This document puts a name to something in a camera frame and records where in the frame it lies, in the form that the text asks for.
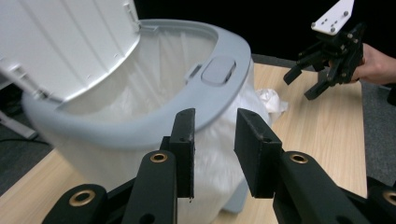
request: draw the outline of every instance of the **wooden table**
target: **wooden table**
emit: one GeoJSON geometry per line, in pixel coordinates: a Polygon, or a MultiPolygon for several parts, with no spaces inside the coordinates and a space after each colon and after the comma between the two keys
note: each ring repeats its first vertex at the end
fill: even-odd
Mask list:
{"type": "MultiPolygon", "coordinates": [[[[366,196],[364,132],[360,83],[337,85],[308,101],[304,92],[317,73],[304,71],[289,86],[283,81],[288,68],[255,63],[255,88],[273,89],[288,110],[273,124],[285,150],[307,153],[344,189],[366,196]]],[[[0,223],[40,223],[69,189],[85,179],[57,150],[44,158],[0,198],[0,223]]],[[[277,223],[272,199],[247,196],[240,214],[220,212],[213,222],[277,223]]]]}

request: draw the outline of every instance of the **open lid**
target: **open lid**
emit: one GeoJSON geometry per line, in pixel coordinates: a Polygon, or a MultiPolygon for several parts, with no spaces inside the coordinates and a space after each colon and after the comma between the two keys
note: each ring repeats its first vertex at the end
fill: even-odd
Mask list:
{"type": "Polygon", "coordinates": [[[139,41],[134,2],[0,1],[0,73],[67,101],[111,74],[139,41]]]}

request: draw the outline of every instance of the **white bracket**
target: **white bracket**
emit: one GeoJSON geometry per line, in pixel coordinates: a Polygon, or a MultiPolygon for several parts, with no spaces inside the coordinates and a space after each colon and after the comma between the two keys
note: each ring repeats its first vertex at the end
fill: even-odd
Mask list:
{"type": "Polygon", "coordinates": [[[11,82],[21,88],[23,91],[31,93],[34,97],[41,98],[45,95],[40,90],[19,63],[13,62],[7,58],[0,58],[0,73],[8,78],[11,82]]]}
{"type": "Polygon", "coordinates": [[[354,0],[340,0],[323,16],[311,24],[312,30],[336,35],[352,15],[354,0]]]}
{"type": "Polygon", "coordinates": [[[139,18],[137,17],[137,11],[136,11],[136,7],[134,6],[134,1],[124,4],[124,8],[125,8],[126,13],[131,18],[131,23],[132,23],[132,27],[133,27],[134,31],[139,32],[140,21],[139,21],[139,18]]]}

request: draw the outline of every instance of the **trash can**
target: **trash can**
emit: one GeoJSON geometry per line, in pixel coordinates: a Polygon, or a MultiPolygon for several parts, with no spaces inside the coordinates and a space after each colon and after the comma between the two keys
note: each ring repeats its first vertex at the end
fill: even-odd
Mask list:
{"type": "Polygon", "coordinates": [[[140,21],[120,0],[1,5],[0,72],[23,89],[36,130],[88,181],[112,190],[134,178],[176,113],[195,108],[195,197],[178,199],[178,223],[210,223],[235,196],[245,200],[236,111],[271,120],[243,38],[197,21],[140,21]]]}

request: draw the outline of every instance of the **hand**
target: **hand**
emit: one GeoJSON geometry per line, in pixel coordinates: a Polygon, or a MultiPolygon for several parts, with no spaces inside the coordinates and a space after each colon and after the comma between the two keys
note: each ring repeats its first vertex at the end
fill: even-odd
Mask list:
{"type": "Polygon", "coordinates": [[[362,62],[351,80],[351,83],[364,80],[378,85],[396,83],[396,59],[363,43],[362,62]]]}

